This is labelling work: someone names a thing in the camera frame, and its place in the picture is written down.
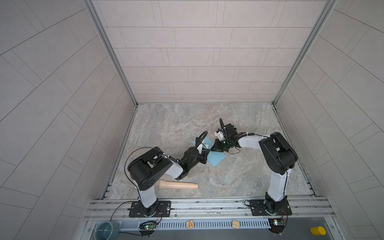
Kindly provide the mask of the wooden letter A block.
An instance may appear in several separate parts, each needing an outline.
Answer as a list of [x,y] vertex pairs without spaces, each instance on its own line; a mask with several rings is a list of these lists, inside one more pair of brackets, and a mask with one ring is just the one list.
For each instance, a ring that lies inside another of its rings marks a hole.
[[187,229],[188,230],[190,230],[190,229],[195,227],[193,220],[190,220],[190,221],[186,222],[186,224],[187,224]]

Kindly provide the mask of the teal round bowl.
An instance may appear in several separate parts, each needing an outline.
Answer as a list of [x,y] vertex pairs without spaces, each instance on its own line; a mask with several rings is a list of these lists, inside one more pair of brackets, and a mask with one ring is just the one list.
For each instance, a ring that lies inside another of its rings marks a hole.
[[107,221],[99,224],[94,233],[94,240],[115,240],[120,232],[120,223]]

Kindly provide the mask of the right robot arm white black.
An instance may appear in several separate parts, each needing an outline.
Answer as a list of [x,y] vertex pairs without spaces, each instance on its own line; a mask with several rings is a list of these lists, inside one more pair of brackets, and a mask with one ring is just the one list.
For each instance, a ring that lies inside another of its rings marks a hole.
[[286,187],[298,155],[283,135],[274,132],[269,136],[255,133],[237,132],[232,124],[225,125],[220,119],[220,128],[215,132],[213,152],[229,152],[231,148],[251,148],[262,151],[271,178],[264,200],[245,200],[245,205],[253,216],[289,216],[292,214]]

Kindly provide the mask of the beige plastic toy microphone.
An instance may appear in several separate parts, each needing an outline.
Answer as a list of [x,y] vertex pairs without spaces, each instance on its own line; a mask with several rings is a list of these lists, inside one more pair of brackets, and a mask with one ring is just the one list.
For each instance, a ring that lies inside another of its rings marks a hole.
[[164,180],[159,181],[159,189],[196,190],[198,188],[199,185],[195,183],[170,182]]

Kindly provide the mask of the teal paper envelope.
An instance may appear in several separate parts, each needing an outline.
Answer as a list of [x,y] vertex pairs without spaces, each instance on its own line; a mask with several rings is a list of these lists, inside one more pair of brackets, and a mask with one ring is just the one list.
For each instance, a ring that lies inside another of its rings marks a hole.
[[[201,154],[202,150],[210,149],[212,146],[213,146],[213,142],[208,137],[205,137],[205,139],[203,140],[203,143],[198,146],[199,153]],[[210,152],[208,154],[207,161],[213,167],[216,167],[225,157],[226,155],[224,153]]]

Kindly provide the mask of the aluminium mounting rail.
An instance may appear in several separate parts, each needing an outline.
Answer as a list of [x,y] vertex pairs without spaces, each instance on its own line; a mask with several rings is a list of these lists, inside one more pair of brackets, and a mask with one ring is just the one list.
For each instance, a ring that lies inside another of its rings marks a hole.
[[[169,217],[151,217],[151,220],[191,220],[191,219],[242,219],[271,218],[271,216],[252,216],[245,200],[262,200],[260,197],[248,198],[193,198],[170,199]],[[130,218],[133,201],[129,200],[95,200],[91,201],[84,220],[146,220],[147,218]],[[326,197],[289,196],[291,218],[334,217],[336,214]]]

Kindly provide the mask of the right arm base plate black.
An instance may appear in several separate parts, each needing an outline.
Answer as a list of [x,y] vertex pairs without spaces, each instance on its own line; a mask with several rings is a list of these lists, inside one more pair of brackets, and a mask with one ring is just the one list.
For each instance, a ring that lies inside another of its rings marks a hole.
[[250,200],[252,216],[281,216],[292,215],[292,210],[287,199],[279,202],[274,200]]

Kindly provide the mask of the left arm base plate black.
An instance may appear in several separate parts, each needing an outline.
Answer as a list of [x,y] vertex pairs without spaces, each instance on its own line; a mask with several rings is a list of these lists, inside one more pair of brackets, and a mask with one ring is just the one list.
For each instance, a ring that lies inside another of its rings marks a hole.
[[145,208],[140,201],[134,201],[130,208],[130,218],[169,217],[171,201],[157,200],[153,205]]

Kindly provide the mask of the plain wooden block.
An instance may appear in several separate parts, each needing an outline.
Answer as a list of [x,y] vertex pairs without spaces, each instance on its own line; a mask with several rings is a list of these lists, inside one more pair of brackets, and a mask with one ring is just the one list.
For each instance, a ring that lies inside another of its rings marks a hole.
[[238,230],[240,228],[240,222],[237,220],[232,220],[232,228]]

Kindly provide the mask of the yellow cylinder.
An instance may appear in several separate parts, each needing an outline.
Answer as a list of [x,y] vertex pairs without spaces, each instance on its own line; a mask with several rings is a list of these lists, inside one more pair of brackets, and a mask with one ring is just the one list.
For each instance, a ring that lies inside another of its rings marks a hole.
[[325,228],[323,228],[323,227],[312,227],[311,233],[314,236],[325,236],[327,232],[326,232]]

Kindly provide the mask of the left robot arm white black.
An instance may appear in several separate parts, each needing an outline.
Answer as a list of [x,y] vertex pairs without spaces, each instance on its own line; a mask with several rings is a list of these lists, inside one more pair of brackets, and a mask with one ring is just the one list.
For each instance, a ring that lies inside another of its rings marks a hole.
[[210,149],[203,144],[208,132],[204,131],[195,140],[195,146],[185,151],[182,159],[166,155],[159,147],[149,147],[148,151],[131,162],[126,161],[124,173],[139,194],[139,200],[133,201],[129,217],[168,217],[169,211],[164,201],[159,201],[155,193],[155,183],[169,175],[176,180],[186,177],[197,164],[206,164]]

